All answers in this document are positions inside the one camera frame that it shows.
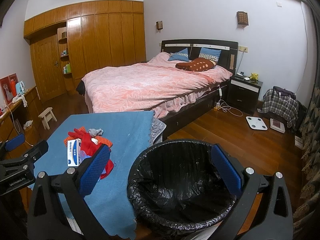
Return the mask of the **bed with dark frame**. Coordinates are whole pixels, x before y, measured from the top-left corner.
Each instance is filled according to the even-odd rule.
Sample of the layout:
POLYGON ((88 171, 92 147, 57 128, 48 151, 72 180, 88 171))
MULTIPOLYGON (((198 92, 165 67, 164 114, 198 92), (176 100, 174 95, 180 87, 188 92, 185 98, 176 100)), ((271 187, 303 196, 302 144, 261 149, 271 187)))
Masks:
POLYGON ((167 40, 150 61, 91 71, 77 89, 89 113, 153 111, 167 137, 213 107, 237 56, 233 41, 167 40))

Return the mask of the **brown dotted pillow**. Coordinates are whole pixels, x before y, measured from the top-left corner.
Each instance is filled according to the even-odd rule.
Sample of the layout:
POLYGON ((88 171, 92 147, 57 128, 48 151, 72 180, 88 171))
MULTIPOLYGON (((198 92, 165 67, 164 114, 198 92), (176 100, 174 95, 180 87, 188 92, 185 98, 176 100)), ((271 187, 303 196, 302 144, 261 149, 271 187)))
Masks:
POLYGON ((216 62, 205 58, 196 58, 190 62, 180 62, 176 64, 177 69, 186 70, 189 72, 204 72, 215 68, 216 62))

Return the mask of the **white bathroom scale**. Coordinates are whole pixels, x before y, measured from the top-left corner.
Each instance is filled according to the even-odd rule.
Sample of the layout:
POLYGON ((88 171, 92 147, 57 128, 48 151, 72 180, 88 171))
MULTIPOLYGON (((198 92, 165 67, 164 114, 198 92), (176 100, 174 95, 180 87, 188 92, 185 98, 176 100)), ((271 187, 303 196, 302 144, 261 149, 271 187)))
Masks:
POLYGON ((264 123, 263 119, 260 117, 247 116, 246 121, 249 127, 253 130, 266 131, 267 125, 264 123))

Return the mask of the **left blue pillow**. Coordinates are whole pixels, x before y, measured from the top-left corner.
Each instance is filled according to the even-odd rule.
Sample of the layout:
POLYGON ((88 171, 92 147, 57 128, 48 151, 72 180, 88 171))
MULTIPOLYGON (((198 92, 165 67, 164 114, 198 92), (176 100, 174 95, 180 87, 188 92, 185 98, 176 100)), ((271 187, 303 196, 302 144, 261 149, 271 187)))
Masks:
POLYGON ((171 53, 168 58, 168 61, 189 62, 188 48, 184 48, 176 53, 171 53))

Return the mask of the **black lined trash bin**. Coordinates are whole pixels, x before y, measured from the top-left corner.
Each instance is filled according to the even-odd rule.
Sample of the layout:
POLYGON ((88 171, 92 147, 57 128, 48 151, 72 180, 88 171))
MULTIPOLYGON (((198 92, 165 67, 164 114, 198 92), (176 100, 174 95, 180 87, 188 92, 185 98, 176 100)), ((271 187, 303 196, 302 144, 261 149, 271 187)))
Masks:
POLYGON ((138 222, 162 235, 184 235, 214 226, 236 201, 212 163, 213 144, 167 140, 134 161, 127 197, 138 222))

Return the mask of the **white crumpled tissue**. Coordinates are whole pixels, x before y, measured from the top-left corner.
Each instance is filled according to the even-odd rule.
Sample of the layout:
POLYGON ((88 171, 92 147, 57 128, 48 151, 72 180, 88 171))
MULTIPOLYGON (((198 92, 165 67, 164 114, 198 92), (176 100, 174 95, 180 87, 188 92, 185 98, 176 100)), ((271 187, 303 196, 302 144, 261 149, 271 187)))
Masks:
POLYGON ((98 141, 97 139, 95 139, 95 138, 91 138, 91 141, 92 141, 93 143, 95 143, 96 145, 99 144, 99 141, 98 141))

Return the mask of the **white blue mask box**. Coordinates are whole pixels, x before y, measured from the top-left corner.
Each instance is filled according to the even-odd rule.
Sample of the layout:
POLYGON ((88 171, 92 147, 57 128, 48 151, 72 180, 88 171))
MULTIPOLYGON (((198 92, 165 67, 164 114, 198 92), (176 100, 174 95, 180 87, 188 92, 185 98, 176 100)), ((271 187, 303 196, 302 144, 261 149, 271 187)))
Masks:
POLYGON ((67 164, 68 167, 78 167, 87 157, 81 150, 81 139, 67 141, 67 164))

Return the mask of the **patterned curtain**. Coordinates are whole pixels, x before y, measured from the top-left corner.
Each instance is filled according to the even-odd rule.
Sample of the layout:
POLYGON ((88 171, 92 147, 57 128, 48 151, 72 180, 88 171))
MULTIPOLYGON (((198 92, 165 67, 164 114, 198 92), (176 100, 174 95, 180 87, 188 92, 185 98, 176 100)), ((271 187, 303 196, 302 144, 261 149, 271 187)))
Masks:
POLYGON ((293 229, 297 234, 315 213, 319 201, 319 87, 315 87, 310 107, 300 128, 303 140, 305 184, 302 187, 300 199, 301 206, 293 214, 293 229))

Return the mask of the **right blue pillow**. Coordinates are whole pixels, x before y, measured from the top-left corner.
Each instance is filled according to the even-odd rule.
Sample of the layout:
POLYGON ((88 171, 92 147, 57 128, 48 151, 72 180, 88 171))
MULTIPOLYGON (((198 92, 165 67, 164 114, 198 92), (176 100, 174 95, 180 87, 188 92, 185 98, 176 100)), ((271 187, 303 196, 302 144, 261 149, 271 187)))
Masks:
POLYGON ((218 63, 220 55, 221 50, 202 47, 199 53, 199 58, 208 59, 210 61, 218 63))

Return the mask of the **red rubber glove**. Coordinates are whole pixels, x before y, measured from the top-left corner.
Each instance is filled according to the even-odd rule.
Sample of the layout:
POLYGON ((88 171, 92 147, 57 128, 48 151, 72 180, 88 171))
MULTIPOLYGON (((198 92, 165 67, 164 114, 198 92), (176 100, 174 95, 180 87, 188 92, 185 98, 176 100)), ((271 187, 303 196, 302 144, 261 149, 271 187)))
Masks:
POLYGON ((102 145, 102 143, 95 144, 91 141, 91 136, 87 133, 84 134, 81 139, 81 150, 85 151, 87 157, 92 157, 95 152, 98 150, 98 148, 102 145))

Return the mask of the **pink scale on floor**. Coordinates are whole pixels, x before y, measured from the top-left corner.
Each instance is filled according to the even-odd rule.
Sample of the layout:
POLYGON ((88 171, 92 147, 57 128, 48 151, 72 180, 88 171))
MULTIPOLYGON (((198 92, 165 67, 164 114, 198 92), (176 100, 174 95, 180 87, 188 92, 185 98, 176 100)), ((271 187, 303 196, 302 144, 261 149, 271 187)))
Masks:
POLYGON ((285 133, 285 126, 282 122, 280 122, 279 120, 276 119, 270 119, 270 128, 280 132, 280 133, 285 133))

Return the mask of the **red picture frame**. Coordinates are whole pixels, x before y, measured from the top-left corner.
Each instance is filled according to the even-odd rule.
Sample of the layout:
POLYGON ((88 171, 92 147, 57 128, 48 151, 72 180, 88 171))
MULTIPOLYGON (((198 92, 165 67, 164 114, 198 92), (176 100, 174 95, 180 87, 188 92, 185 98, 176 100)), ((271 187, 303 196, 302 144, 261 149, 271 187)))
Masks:
POLYGON ((12 99, 17 95, 16 84, 18 83, 17 74, 1 78, 1 89, 4 95, 5 102, 10 104, 12 99))

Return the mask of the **orange foam net sheet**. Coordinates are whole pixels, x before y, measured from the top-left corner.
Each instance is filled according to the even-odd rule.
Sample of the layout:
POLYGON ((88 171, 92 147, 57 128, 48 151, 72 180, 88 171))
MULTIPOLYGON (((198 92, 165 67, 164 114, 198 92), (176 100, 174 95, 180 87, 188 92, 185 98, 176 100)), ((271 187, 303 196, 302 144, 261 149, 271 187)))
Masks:
MULTIPOLYGON (((84 126, 81 126, 79 129, 75 128, 73 131, 68 132, 68 136, 63 140, 63 143, 65 146, 67 146, 67 141, 68 140, 74 140, 74 139, 82 139, 84 134, 87 134, 88 131, 85 129, 84 126)), ((108 147, 112 147, 112 142, 105 137, 102 136, 97 136, 97 137, 91 137, 95 138, 99 141, 99 143, 105 144, 108 147)))

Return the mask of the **plaid shirt on chair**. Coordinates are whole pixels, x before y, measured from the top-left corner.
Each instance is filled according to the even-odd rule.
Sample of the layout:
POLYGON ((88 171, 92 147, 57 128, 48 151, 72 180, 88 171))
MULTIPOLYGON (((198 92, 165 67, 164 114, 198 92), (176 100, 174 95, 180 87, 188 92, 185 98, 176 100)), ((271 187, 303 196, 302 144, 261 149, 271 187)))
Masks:
POLYGON ((263 96, 261 112, 276 114, 287 122, 288 128, 295 128, 298 120, 298 108, 299 104, 296 99, 280 95, 279 92, 271 88, 263 96))

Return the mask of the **yellow plush toy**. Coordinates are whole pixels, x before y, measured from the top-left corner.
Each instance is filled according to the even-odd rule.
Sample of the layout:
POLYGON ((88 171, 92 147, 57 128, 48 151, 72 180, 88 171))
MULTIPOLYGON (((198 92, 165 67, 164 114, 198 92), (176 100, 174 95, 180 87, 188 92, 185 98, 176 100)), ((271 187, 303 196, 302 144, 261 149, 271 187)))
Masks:
POLYGON ((253 83, 257 83, 259 81, 259 74, 252 73, 249 77, 249 80, 253 83))

